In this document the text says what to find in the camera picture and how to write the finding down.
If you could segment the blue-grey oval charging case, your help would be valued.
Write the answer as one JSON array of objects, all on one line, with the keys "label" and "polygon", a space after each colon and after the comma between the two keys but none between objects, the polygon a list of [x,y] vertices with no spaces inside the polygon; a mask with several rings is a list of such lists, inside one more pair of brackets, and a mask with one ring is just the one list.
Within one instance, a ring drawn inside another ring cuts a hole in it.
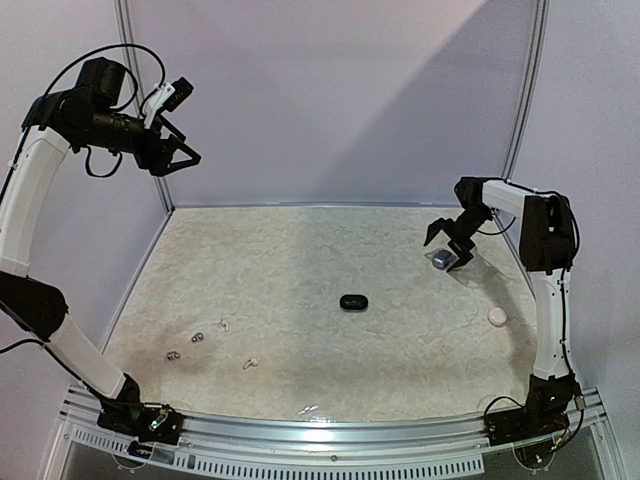
[{"label": "blue-grey oval charging case", "polygon": [[447,271],[454,263],[455,255],[449,250],[441,249],[432,256],[432,265],[442,271]]}]

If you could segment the black earbud charging case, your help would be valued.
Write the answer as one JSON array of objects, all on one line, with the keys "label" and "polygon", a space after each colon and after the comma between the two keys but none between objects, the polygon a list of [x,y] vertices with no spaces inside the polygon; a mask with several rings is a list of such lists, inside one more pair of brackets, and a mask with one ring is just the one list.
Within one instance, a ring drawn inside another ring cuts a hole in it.
[{"label": "black earbud charging case", "polygon": [[344,311],[365,311],[368,305],[368,298],[361,294],[345,294],[339,299],[339,306]]}]

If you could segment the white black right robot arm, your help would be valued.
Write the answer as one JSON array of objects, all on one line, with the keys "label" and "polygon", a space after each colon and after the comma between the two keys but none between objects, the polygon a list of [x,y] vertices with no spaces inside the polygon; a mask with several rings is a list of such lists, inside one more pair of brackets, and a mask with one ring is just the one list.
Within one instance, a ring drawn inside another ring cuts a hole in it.
[{"label": "white black right robot arm", "polygon": [[439,233],[449,238],[456,257],[451,271],[473,259],[472,237],[495,210],[520,223],[518,253],[532,284],[537,346],[527,399],[516,422],[524,435],[537,436],[580,395],[569,358],[569,281],[579,247],[575,216],[566,196],[504,179],[463,177],[454,193],[462,213],[429,224],[424,241],[429,244]]}]

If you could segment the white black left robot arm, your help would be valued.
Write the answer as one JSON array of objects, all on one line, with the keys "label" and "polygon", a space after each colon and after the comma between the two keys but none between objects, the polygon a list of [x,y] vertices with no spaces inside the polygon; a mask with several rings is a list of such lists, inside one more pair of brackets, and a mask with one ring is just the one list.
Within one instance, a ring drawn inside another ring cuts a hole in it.
[{"label": "white black left robot arm", "polygon": [[126,114],[118,100],[129,69],[106,58],[82,64],[76,84],[47,88],[28,111],[22,137],[1,188],[1,309],[30,333],[101,402],[112,402],[111,419],[128,434],[148,426],[148,412],[131,397],[137,385],[104,359],[69,315],[62,292],[30,275],[34,246],[44,242],[41,216],[55,176],[70,154],[104,149],[117,158],[130,154],[137,166],[164,177],[197,165],[200,155],[166,118],[193,91],[185,78],[162,81]]}]

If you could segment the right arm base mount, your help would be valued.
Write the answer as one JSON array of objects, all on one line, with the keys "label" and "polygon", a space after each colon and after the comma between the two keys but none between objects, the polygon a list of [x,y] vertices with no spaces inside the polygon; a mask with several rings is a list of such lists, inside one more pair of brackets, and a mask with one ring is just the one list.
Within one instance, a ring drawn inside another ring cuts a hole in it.
[{"label": "right arm base mount", "polygon": [[[513,409],[500,410],[491,413],[492,407],[502,400],[508,400],[515,405]],[[550,435],[558,430],[561,435],[552,441],[550,450],[555,452],[570,443],[580,431],[584,422],[586,400],[583,394],[573,399],[575,407],[580,413],[578,424],[572,432],[568,414],[547,413],[542,420],[532,420],[526,415],[525,406],[509,396],[498,396],[491,400],[483,411],[484,432],[491,446],[516,443],[539,436]]]}]

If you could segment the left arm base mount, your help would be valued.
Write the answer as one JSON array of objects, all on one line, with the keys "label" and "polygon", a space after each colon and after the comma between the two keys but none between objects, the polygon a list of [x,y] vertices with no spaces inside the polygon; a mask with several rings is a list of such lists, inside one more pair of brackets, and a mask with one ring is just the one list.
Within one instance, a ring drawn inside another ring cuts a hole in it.
[{"label": "left arm base mount", "polygon": [[105,403],[97,425],[112,432],[135,437],[140,443],[177,445],[186,417],[168,404]]}]

